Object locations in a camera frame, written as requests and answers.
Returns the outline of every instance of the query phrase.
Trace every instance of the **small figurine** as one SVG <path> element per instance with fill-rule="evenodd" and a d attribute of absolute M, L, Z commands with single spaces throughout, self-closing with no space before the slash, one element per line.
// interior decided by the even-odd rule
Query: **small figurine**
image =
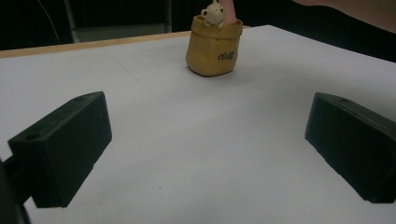
<path fill-rule="evenodd" d="M 204 25 L 207 27 L 214 24 L 221 29 L 224 26 L 225 9 L 219 0 L 213 0 L 212 4 L 201 11 L 201 16 L 205 19 Z"/>

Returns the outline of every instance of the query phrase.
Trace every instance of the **wooden table edge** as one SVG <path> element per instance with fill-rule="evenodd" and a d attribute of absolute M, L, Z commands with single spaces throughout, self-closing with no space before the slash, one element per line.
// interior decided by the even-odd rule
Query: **wooden table edge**
<path fill-rule="evenodd" d="M 191 33 L 191 31 L 184 31 L 184 32 L 176 32 L 176 33 L 169 33 L 169 34 L 142 35 L 142 36 L 119 38 L 119 39 L 108 39 L 108 40 L 46 46 L 46 47 L 29 48 L 29 49 L 0 50 L 0 58 L 12 58 L 12 57 L 20 57 L 20 56 L 28 56 L 28 55 L 57 53 L 57 52 L 76 50 L 76 49 L 101 48 L 101 47 L 113 46 L 113 45 L 131 44 L 131 43 L 137 43 L 137 42 L 161 40 L 161 39 L 187 36 L 187 35 L 190 35 L 190 33 Z"/>

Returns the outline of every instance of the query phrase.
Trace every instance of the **black block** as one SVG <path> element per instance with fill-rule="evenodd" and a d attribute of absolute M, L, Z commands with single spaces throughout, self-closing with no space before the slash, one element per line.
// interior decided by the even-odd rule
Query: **black block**
<path fill-rule="evenodd" d="M 102 92 L 79 96 L 8 141 L 37 207 L 66 207 L 111 141 Z"/>
<path fill-rule="evenodd" d="M 342 97 L 316 93 L 305 139 L 371 203 L 396 198 L 396 123 Z"/>

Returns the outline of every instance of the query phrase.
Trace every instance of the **white tabletop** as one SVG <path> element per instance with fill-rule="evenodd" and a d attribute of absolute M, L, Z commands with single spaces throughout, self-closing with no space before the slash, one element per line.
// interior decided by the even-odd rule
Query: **white tabletop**
<path fill-rule="evenodd" d="M 188 37 L 0 60 L 7 140 L 68 100 L 104 91 L 113 141 L 45 223 L 395 223 L 304 140 L 315 92 L 396 120 L 396 64 L 271 26 L 241 36 L 234 71 L 199 77 Z"/>

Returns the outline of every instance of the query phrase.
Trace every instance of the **dark background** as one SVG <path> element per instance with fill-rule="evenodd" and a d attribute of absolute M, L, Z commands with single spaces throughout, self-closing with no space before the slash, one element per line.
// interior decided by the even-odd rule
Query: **dark background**
<path fill-rule="evenodd" d="M 0 49 L 72 43 L 63 0 L 0 0 Z M 192 17 L 210 0 L 173 0 L 172 30 L 191 28 Z M 70 0 L 77 28 L 165 22 L 165 0 Z M 248 26 L 270 24 L 343 49 L 396 62 L 396 35 L 327 7 L 303 7 L 291 0 L 234 0 L 238 19 Z"/>

